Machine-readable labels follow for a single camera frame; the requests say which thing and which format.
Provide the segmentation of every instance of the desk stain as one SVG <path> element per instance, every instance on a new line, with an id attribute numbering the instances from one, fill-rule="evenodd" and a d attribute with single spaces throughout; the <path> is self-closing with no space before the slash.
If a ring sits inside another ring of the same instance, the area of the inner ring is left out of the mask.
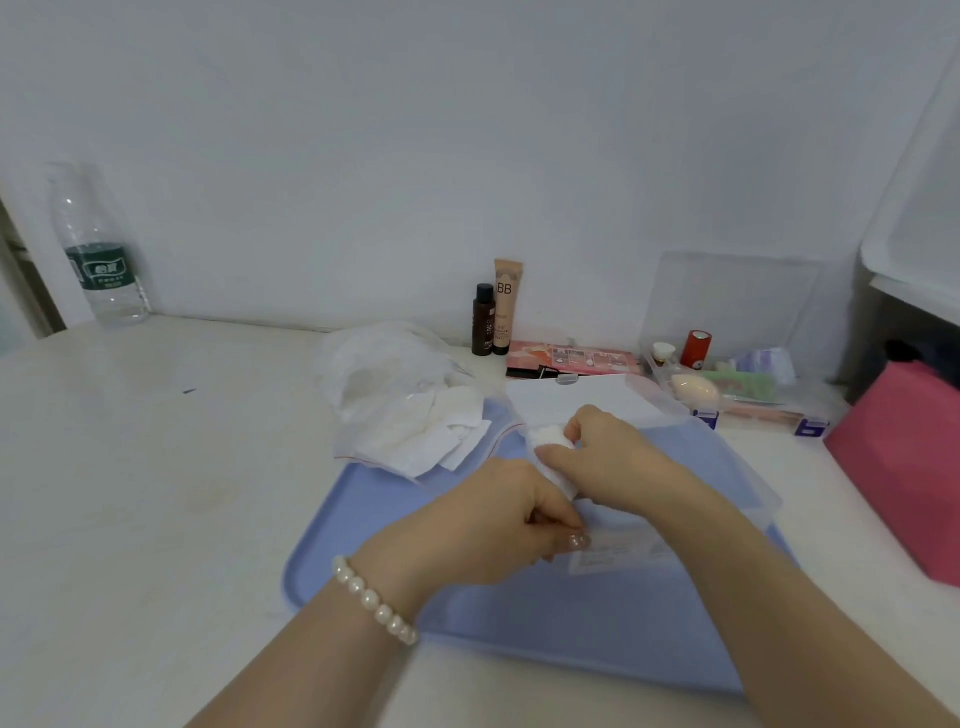
<path id="1" fill-rule="evenodd" d="M 203 516 L 233 503 L 240 486 L 229 480 L 208 480 L 193 488 L 183 500 L 187 513 Z"/>

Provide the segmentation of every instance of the black bottle cap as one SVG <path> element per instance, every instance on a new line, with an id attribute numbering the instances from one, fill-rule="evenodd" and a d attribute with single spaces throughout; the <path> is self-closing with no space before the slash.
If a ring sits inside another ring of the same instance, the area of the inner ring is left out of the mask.
<path id="1" fill-rule="evenodd" d="M 477 302 L 493 303 L 493 286 L 489 283 L 480 283 L 477 286 Z"/>

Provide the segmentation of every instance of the pink folder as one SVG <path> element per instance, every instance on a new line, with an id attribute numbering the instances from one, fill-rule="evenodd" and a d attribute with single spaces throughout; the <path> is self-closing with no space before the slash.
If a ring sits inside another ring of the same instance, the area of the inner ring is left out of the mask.
<path id="1" fill-rule="evenodd" d="M 960 587 L 960 391 L 891 362 L 826 444 L 926 575 Z"/>

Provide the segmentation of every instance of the bb cream tube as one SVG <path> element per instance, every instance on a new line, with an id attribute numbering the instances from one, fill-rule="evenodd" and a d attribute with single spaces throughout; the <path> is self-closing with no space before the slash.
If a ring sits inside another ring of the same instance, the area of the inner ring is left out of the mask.
<path id="1" fill-rule="evenodd" d="M 493 353 L 506 356 L 514 335 L 514 306 L 520 290 L 523 263 L 498 258 L 496 266 L 496 318 L 493 322 Z"/>

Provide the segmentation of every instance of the brown bottle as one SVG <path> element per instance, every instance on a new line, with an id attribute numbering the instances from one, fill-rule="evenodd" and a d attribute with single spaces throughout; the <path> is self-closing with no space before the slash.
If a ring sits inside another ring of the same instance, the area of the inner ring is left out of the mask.
<path id="1" fill-rule="evenodd" d="M 480 283 L 477 286 L 477 297 L 473 299 L 473 347 L 471 351 L 477 356 L 490 356 L 493 352 L 493 314 L 495 312 L 493 286 L 489 283 Z"/>

